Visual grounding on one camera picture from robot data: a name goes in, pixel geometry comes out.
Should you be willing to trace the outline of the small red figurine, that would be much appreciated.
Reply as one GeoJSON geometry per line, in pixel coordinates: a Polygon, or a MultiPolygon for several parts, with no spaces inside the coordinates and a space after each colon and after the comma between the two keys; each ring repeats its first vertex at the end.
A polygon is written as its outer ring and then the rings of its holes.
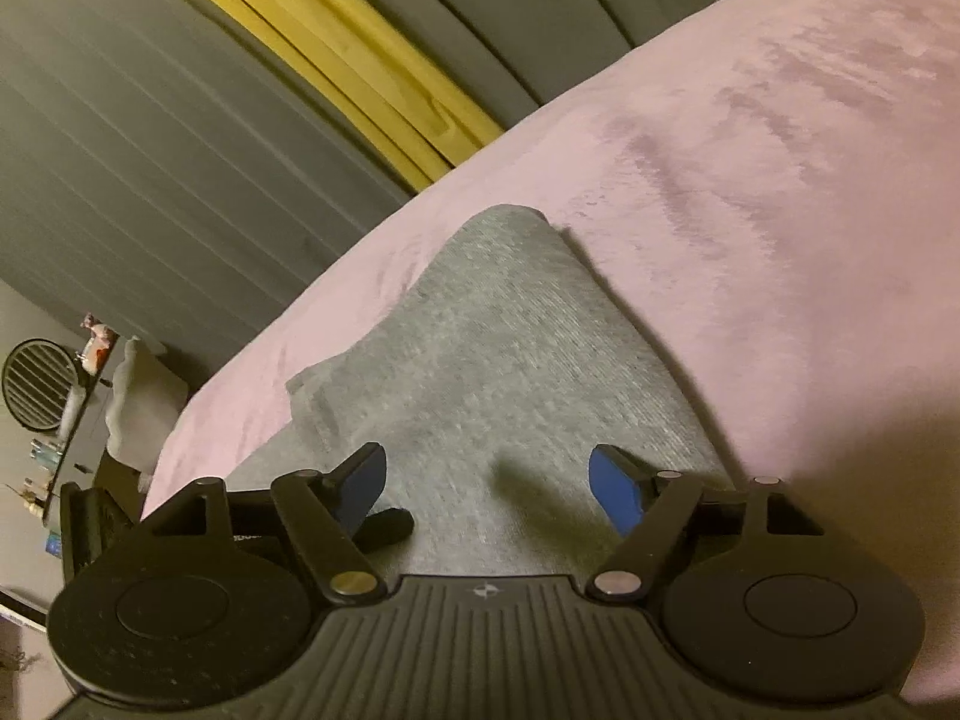
{"type": "Polygon", "coordinates": [[[78,359],[83,371],[90,376],[97,376],[103,372],[107,358],[112,353],[112,348],[116,346],[119,333],[101,322],[98,317],[94,317],[93,314],[86,314],[83,317],[82,327],[88,330],[89,338],[78,359]]]}

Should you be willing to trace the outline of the grey pleated curtain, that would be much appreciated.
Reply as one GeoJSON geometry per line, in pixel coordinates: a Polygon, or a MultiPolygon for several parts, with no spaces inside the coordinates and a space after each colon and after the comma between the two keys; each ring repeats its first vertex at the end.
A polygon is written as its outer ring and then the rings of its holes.
{"type": "MultiPolygon", "coordinates": [[[[711,0],[366,0],[502,129],[711,0]]],[[[2,277],[216,371],[421,192],[208,0],[2,0],[2,277]]]]}

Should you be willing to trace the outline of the pink fleece blanket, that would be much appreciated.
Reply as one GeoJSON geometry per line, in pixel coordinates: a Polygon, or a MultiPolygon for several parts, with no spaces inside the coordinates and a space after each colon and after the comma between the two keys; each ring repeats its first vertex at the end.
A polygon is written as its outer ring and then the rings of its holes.
{"type": "Polygon", "coordinates": [[[158,505],[288,418],[478,211],[519,203],[660,341],[734,457],[913,582],[958,695],[958,0],[721,0],[407,203],[192,398],[158,505]]]}

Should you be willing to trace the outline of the grey sweat pants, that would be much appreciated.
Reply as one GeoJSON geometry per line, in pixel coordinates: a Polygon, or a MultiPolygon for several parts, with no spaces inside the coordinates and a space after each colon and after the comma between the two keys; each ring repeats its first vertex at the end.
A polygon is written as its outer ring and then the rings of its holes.
{"type": "Polygon", "coordinates": [[[597,445],[731,481],[661,356],[520,206],[473,216],[385,319],[299,372],[288,397],[290,422],[229,488],[382,445],[384,502],[415,520],[377,556],[389,577],[589,574],[617,541],[587,483],[597,445]]]}

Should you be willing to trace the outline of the yellow curtain strip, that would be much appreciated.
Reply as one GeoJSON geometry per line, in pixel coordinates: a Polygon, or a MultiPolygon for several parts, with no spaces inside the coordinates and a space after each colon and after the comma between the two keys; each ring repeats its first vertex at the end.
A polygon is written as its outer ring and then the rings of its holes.
{"type": "Polygon", "coordinates": [[[208,0],[430,187],[503,129],[366,0],[208,0]]]}

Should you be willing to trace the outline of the dark shelf with bottles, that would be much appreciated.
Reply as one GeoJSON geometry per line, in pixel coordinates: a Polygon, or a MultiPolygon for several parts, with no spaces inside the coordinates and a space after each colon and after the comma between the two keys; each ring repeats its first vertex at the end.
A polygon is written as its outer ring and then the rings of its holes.
{"type": "Polygon", "coordinates": [[[112,394],[110,353],[103,372],[90,376],[80,364],[78,351],[67,348],[76,358],[82,385],[68,395],[57,431],[31,434],[31,460],[39,466],[37,481],[26,479],[18,489],[25,505],[47,530],[46,551],[60,556],[60,491],[65,484],[91,488],[99,461],[106,451],[106,406],[112,394]]]}

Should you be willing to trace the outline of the white cloth on chair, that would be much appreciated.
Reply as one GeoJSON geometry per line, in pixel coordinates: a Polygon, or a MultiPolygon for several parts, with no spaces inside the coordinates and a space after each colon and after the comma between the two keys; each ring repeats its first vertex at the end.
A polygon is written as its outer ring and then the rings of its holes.
{"type": "Polygon", "coordinates": [[[139,338],[124,344],[107,405],[107,453],[142,475],[155,473],[160,453],[189,398],[189,385],[139,338]]]}

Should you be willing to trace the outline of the round black fan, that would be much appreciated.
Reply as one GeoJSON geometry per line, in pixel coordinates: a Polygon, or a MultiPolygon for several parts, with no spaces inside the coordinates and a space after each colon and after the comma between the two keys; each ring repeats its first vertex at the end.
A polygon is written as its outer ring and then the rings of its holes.
{"type": "Polygon", "coordinates": [[[57,431],[68,395],[80,385],[75,355],[52,340],[21,341],[3,362],[3,403],[14,421],[32,433],[57,431]]]}

